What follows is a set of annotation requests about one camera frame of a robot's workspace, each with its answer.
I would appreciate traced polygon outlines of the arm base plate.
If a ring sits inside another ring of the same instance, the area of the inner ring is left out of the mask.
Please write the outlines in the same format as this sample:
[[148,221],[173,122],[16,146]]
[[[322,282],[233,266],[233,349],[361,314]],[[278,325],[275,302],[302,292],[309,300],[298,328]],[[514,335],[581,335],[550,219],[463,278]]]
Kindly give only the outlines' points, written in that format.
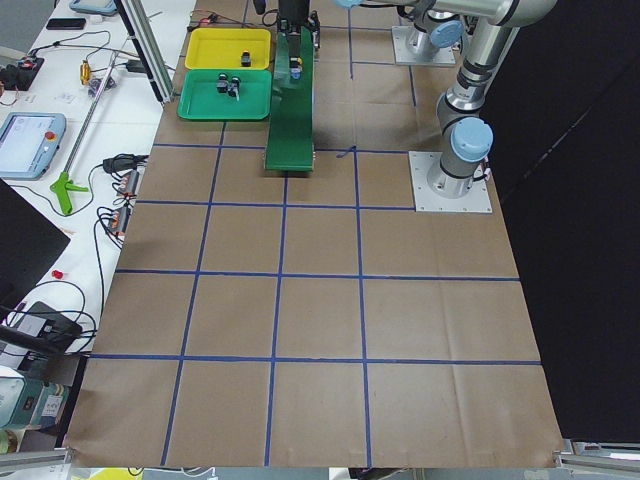
[[458,37],[444,31],[422,32],[411,26],[392,28],[394,58],[397,65],[453,67],[452,46]]
[[409,152],[415,210],[418,213],[491,214],[486,176],[478,166],[466,179],[441,169],[441,152]]

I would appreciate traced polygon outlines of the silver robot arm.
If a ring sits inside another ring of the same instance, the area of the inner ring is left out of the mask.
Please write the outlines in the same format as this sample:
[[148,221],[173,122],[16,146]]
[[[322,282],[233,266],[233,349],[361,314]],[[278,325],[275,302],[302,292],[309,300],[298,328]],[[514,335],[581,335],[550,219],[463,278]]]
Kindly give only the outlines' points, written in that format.
[[478,19],[470,44],[465,47],[455,83],[441,95],[437,117],[443,135],[443,152],[427,174],[429,187],[439,196],[461,198],[475,182],[474,172],[486,159],[493,142],[490,126],[478,118],[487,86],[499,68],[509,39],[522,27],[544,18],[554,1],[394,1],[424,12],[450,12]]
[[[455,15],[440,23],[436,22],[435,27],[428,30],[428,12],[432,3],[427,1],[335,1],[335,4],[346,9],[395,7],[400,16],[413,21],[414,29],[422,32],[436,49],[455,44],[464,30],[462,22],[455,19]],[[320,21],[317,13],[310,10],[309,1],[279,1],[276,7],[276,26],[278,32],[285,35],[291,60],[297,60],[301,56],[303,29],[311,33],[312,46],[320,48]]]

